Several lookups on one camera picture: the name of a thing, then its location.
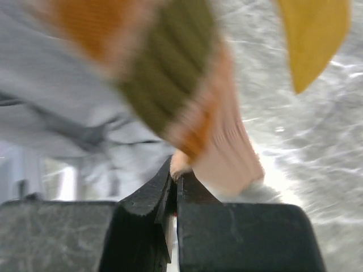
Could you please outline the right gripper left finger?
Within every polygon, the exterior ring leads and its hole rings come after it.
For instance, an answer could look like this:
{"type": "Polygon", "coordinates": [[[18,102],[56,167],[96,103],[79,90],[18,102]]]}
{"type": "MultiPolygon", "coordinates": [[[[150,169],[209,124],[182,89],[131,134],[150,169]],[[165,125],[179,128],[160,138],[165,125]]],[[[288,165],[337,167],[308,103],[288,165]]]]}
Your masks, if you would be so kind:
{"type": "Polygon", "coordinates": [[[166,271],[172,233],[169,162],[121,201],[1,205],[2,271],[166,271]]]}

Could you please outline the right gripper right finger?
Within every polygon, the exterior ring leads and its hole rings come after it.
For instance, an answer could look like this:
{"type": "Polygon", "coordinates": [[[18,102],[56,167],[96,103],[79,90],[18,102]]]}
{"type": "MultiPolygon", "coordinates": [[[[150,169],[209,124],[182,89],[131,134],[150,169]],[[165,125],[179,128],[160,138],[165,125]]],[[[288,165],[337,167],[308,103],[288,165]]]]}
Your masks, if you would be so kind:
{"type": "Polygon", "coordinates": [[[223,203],[193,173],[178,181],[177,236],[181,271],[326,270],[300,207],[223,203]]]}

